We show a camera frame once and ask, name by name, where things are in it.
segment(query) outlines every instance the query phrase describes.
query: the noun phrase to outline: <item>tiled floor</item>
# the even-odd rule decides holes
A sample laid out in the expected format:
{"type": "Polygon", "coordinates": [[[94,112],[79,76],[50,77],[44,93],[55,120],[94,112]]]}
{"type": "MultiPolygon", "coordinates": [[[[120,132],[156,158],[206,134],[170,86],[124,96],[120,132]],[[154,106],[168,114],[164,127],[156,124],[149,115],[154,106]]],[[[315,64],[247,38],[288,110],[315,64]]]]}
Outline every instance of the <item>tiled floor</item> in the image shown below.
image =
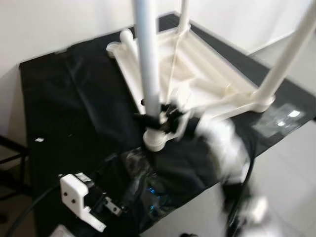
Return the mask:
{"type": "MultiPolygon", "coordinates": [[[[252,55],[273,65],[288,39],[252,55]]],[[[290,78],[301,87],[316,91],[316,35],[294,65],[290,78]]],[[[316,237],[316,122],[310,121],[257,158],[253,180],[264,193],[279,219],[286,236],[316,237]]],[[[0,212],[10,213],[10,222],[30,200],[22,196],[5,203],[0,212]]],[[[176,237],[182,232],[200,237],[223,236],[219,186],[205,191],[194,200],[160,220],[142,237],[176,237]]],[[[7,226],[0,226],[0,236],[7,226]]],[[[32,237],[32,216],[21,226],[17,237],[32,237]]]]}

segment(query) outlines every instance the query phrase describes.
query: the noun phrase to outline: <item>black wire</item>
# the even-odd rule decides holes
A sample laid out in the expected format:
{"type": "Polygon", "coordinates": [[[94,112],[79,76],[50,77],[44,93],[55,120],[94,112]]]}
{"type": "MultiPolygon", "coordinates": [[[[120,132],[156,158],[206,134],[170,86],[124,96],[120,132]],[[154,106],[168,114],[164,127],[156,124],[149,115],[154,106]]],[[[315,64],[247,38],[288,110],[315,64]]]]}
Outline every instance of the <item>black wire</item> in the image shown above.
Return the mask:
{"type": "Polygon", "coordinates": [[[249,179],[250,179],[250,176],[251,176],[251,173],[252,173],[252,170],[253,170],[253,166],[254,166],[254,159],[251,159],[250,161],[250,165],[249,165],[249,169],[248,169],[248,172],[247,172],[247,176],[242,184],[242,187],[241,187],[241,192],[239,194],[239,197],[238,199],[234,202],[233,204],[233,207],[232,207],[232,210],[230,211],[229,215],[228,215],[228,226],[230,227],[233,223],[234,223],[234,220],[235,220],[235,217],[236,217],[236,214],[237,214],[237,211],[241,205],[241,202],[242,202],[242,198],[244,196],[244,193],[246,191],[246,186],[248,185],[248,182],[249,182],[249,179]]]}
{"type": "Polygon", "coordinates": [[[249,165],[249,169],[248,169],[248,172],[247,172],[247,175],[246,175],[246,178],[241,186],[241,191],[240,191],[240,194],[239,194],[239,197],[238,199],[234,202],[233,206],[232,206],[232,209],[228,215],[228,227],[231,227],[234,223],[234,220],[236,218],[236,214],[237,214],[237,211],[238,209],[240,208],[240,205],[241,205],[241,202],[242,202],[242,198],[244,197],[244,193],[245,191],[247,190],[247,185],[249,183],[249,179],[250,179],[250,176],[252,174],[252,170],[253,170],[253,166],[254,166],[254,163],[255,163],[255,158],[256,158],[256,152],[257,152],[257,138],[254,136],[253,133],[247,133],[247,138],[249,139],[250,141],[250,146],[252,147],[252,154],[251,156],[249,157],[250,159],[250,165],[249,165]]]}
{"type": "Polygon", "coordinates": [[[24,218],[33,210],[33,208],[49,193],[54,191],[59,187],[59,183],[54,185],[53,187],[46,190],[42,195],[40,195],[33,203],[25,210],[23,211],[20,216],[15,220],[15,222],[12,224],[12,226],[9,228],[9,230],[6,232],[5,237],[12,237],[15,230],[20,226],[24,218]]]}

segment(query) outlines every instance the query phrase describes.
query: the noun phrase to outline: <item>white rod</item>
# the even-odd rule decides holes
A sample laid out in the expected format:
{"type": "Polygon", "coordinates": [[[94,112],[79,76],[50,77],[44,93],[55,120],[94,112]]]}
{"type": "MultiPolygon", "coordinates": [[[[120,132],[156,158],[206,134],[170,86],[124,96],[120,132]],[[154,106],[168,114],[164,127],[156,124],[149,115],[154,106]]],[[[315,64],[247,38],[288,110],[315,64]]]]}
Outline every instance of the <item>white rod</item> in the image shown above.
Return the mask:
{"type": "Polygon", "coordinates": [[[181,33],[184,30],[187,29],[190,21],[190,16],[189,16],[189,1],[190,0],[182,0],[182,5],[181,5],[181,16],[180,16],[180,22],[178,26],[178,32],[181,33]]]}
{"type": "Polygon", "coordinates": [[[119,39],[126,45],[127,51],[132,55],[133,60],[138,63],[137,45],[134,41],[133,33],[129,29],[125,29],[120,33],[119,39]]]}
{"type": "Polygon", "coordinates": [[[298,53],[307,43],[315,28],[316,0],[313,0],[285,51],[276,65],[269,71],[259,89],[253,94],[254,99],[266,101],[274,95],[287,75],[289,68],[297,58],[298,53]]]}
{"type": "Polygon", "coordinates": [[[146,114],[159,118],[159,69],[155,0],[134,0],[136,34],[146,114]]]}

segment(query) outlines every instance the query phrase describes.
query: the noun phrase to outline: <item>table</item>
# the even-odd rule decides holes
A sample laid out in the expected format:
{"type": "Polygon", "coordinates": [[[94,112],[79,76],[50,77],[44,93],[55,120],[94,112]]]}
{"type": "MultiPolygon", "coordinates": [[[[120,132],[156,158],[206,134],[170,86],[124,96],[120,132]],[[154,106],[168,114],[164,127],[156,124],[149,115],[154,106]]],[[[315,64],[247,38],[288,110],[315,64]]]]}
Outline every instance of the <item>table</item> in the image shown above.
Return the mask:
{"type": "MultiPolygon", "coordinates": [[[[159,30],[176,27],[178,22],[174,14],[161,17],[159,30]]],[[[262,82],[268,72],[266,67],[198,27],[191,29],[255,84],[262,82]]],[[[113,41],[119,41],[119,32],[20,64],[35,197],[51,187],[58,180],[58,174],[90,173],[106,155],[142,145],[144,128],[132,117],[137,112],[136,106],[115,60],[110,59],[105,50],[113,41]]],[[[276,92],[274,106],[285,103],[305,112],[298,121],[300,125],[316,116],[314,97],[288,80],[276,92]]],[[[233,118],[246,147],[249,147],[247,135],[256,133],[252,125],[260,117],[261,114],[247,112],[233,118]]],[[[256,136],[256,156],[284,137],[280,133],[270,138],[256,136]]],[[[192,143],[185,138],[180,143],[168,142],[166,150],[156,157],[158,172],[164,162],[169,162],[170,167],[184,165],[190,174],[172,182],[180,187],[182,182],[191,182],[193,187],[190,191],[185,187],[180,190],[174,199],[175,206],[185,204],[217,183],[202,143],[192,143]],[[179,151],[176,156],[172,154],[175,149],[179,151]],[[209,172],[199,170],[205,165],[209,172]]],[[[61,204],[60,194],[52,193],[35,209],[38,236],[48,236],[58,223],[72,218],[61,204]]]]}

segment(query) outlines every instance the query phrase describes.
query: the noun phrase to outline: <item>white bracket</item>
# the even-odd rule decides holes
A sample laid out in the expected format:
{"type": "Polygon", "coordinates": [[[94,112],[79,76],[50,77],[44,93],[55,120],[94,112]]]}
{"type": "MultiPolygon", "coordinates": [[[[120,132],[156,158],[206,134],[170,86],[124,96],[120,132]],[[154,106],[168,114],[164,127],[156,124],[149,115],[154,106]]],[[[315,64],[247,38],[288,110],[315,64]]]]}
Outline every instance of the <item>white bracket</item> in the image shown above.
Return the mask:
{"type": "MultiPolygon", "coordinates": [[[[121,43],[112,42],[107,47],[124,75],[139,112],[158,118],[159,103],[169,103],[170,92],[187,85],[192,95],[185,111],[191,110],[195,117],[206,113],[212,118],[227,119],[247,111],[265,111],[315,31],[316,0],[260,87],[190,30],[189,1],[182,0],[179,26],[156,34],[154,0],[134,0],[138,39],[124,30],[121,43]],[[140,103],[142,99],[146,101],[145,108],[140,103]]],[[[145,144],[151,151],[161,150],[167,140],[165,134],[153,129],[144,134],[145,144]]]]}
{"type": "Polygon", "coordinates": [[[62,202],[81,220],[97,231],[103,232],[106,225],[90,213],[89,206],[84,206],[83,198],[89,193],[88,187],[72,174],[60,179],[60,187],[62,202]]]}
{"type": "Polygon", "coordinates": [[[104,205],[116,216],[120,216],[122,214],[122,209],[116,206],[109,197],[105,197],[104,205]]]}

